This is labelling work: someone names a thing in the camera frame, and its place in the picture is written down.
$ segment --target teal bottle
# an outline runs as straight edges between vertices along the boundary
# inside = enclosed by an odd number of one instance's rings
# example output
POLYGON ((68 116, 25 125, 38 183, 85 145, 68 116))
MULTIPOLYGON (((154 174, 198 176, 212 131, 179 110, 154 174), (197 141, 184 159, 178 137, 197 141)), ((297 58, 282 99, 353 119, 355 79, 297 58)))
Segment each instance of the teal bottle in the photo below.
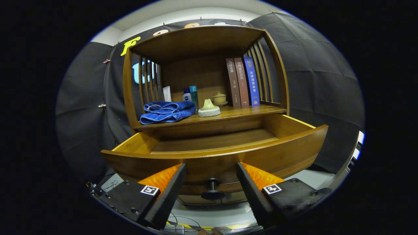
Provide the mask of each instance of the teal bottle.
POLYGON ((191 100, 196 105, 196 111, 198 111, 199 110, 199 101, 197 99, 197 87, 196 86, 190 86, 189 91, 190 91, 190 95, 191 95, 191 100))

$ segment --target orange gripper pad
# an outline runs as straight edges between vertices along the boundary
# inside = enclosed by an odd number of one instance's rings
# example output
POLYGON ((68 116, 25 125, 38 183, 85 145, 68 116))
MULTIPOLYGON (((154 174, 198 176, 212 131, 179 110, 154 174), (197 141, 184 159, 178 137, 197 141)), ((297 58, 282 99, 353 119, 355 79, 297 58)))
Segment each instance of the orange gripper pad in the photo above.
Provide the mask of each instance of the orange gripper pad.
POLYGON ((145 179, 142 179, 138 181, 139 184, 149 185, 152 187, 157 187, 160 189, 160 195, 158 198, 160 198, 161 194, 164 192, 164 189, 167 187, 168 183, 170 182, 173 175, 176 173, 178 168, 181 166, 181 164, 172 166, 170 168, 167 168, 165 170, 162 170, 158 173, 155 173, 145 179))
POLYGON ((257 167, 253 167, 251 165, 245 164, 241 162, 244 168, 247 170, 248 174, 250 175, 251 179, 254 181, 257 188, 261 191, 263 187, 278 184, 284 182, 285 180, 279 178, 271 173, 263 171, 257 167))

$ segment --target yellow and black tape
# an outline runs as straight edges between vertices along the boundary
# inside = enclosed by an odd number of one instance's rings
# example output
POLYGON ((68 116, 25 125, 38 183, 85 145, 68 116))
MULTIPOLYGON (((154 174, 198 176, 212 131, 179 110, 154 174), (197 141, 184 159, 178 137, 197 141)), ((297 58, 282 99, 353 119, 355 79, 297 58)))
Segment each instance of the yellow and black tape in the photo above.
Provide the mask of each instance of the yellow and black tape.
POLYGON ((222 230, 231 230, 231 229, 244 229, 247 227, 251 226, 251 223, 248 224, 242 224, 242 225, 228 225, 228 226, 222 226, 222 227, 210 227, 210 226, 197 226, 197 225, 185 225, 182 223, 176 223, 176 222, 172 222, 172 221, 167 221, 168 225, 173 225, 173 226, 177 226, 177 225, 182 225, 184 226, 184 228, 189 228, 189 229, 196 229, 196 230, 200 230, 200 229, 204 229, 206 231, 212 231, 213 228, 216 228, 220 231, 222 230))

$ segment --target blue book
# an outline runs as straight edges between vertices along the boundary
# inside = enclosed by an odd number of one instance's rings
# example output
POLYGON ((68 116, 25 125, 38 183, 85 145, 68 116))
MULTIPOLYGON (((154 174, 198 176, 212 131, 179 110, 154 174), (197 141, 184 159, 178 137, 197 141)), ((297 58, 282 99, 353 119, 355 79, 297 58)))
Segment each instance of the blue book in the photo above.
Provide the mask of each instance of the blue book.
POLYGON ((245 70, 248 78, 248 95, 251 105, 260 105, 260 94, 258 92, 257 75, 254 70, 254 62, 251 57, 244 56, 245 70))

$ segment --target blue towel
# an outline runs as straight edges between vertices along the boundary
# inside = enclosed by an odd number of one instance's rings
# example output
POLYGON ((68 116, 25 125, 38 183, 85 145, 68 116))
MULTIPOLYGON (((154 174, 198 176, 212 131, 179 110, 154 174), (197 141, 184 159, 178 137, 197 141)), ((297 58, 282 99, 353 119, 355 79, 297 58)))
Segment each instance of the blue towel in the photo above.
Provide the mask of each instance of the blue towel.
POLYGON ((144 110, 147 113, 142 114, 139 118, 139 121, 144 125, 152 123, 173 123, 194 114, 196 106, 192 101, 157 101, 144 105, 144 110))

